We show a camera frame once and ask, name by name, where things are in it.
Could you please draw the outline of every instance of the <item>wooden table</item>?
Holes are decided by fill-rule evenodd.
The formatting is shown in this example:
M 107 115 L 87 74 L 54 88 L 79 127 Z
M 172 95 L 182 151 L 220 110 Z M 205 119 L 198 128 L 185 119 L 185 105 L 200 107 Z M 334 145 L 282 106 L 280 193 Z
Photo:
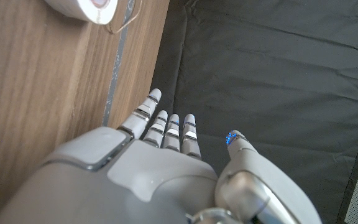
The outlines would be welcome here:
M 119 1 L 113 29 L 129 4 Z M 117 127 L 145 98 L 167 8 L 168 0 L 143 0 L 128 30 L 111 35 L 41 0 L 0 0 L 0 209 L 57 145 L 103 120 Z

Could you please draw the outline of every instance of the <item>robotic hand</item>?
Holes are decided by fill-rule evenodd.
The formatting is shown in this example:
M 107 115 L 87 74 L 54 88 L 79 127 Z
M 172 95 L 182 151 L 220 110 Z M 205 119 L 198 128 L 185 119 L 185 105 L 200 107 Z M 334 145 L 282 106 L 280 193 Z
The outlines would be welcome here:
M 60 146 L 0 223 L 321 223 L 305 193 L 239 131 L 226 137 L 231 162 L 219 178 L 201 161 L 192 114 L 180 137 L 179 117 L 160 111 L 139 140 L 160 97 L 154 89 L 117 130 Z

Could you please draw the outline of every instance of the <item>black fabric mat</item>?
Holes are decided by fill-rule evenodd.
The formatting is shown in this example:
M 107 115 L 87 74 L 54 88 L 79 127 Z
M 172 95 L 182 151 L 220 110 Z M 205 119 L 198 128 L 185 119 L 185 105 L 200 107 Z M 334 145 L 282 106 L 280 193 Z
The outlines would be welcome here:
M 158 110 L 195 115 L 218 173 L 237 129 L 336 222 L 358 152 L 358 0 L 171 0 L 152 88 Z

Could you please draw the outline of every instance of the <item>robot finger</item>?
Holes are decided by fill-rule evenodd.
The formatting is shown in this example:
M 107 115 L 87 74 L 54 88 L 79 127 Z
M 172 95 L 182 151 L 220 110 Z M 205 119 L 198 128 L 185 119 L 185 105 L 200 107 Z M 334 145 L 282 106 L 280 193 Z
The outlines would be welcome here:
M 144 136 L 143 141 L 152 146 L 160 147 L 164 136 L 165 124 L 167 123 L 168 113 L 164 110 L 160 111 L 154 124 L 149 128 L 149 131 Z
M 164 143 L 162 145 L 165 149 L 172 149 L 176 152 L 180 151 L 179 116 L 177 114 L 173 114 L 169 118 L 167 132 L 165 133 Z
M 161 91 L 157 88 L 152 90 L 144 102 L 129 115 L 118 129 L 129 133 L 134 139 L 139 139 L 160 99 Z
M 201 160 L 200 147 L 197 142 L 196 120 L 192 114 L 188 114 L 183 123 L 181 152 Z
M 234 159 L 234 156 L 237 154 L 237 152 L 243 149 L 250 149 L 257 152 L 252 144 L 249 143 L 249 141 L 246 139 L 246 137 L 244 137 L 244 135 L 237 130 L 231 131 L 226 136 L 226 145 L 231 159 Z

